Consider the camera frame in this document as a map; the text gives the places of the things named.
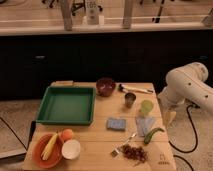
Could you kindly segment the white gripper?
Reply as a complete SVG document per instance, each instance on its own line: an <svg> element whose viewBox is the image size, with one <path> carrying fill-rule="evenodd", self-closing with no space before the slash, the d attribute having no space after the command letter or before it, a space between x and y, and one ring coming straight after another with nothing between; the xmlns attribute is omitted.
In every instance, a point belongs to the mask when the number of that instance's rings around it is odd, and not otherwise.
<svg viewBox="0 0 213 171"><path fill-rule="evenodd" d="M161 104L162 115L164 115L163 123L166 127L168 127L176 116L176 112L173 110L177 107L177 104L166 98L160 98L159 102Z"/></svg>

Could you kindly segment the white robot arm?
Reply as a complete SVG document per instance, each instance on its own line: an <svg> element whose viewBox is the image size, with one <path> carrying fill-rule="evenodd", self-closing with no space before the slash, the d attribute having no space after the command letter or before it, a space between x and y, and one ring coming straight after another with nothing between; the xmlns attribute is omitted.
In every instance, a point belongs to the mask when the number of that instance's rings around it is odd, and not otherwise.
<svg viewBox="0 0 213 171"><path fill-rule="evenodd" d="M193 62L167 73L166 86L157 96L162 106L165 126L173 121L176 116L175 108L186 99L213 114L213 88L205 84L208 74L207 67L200 62Z"/></svg>

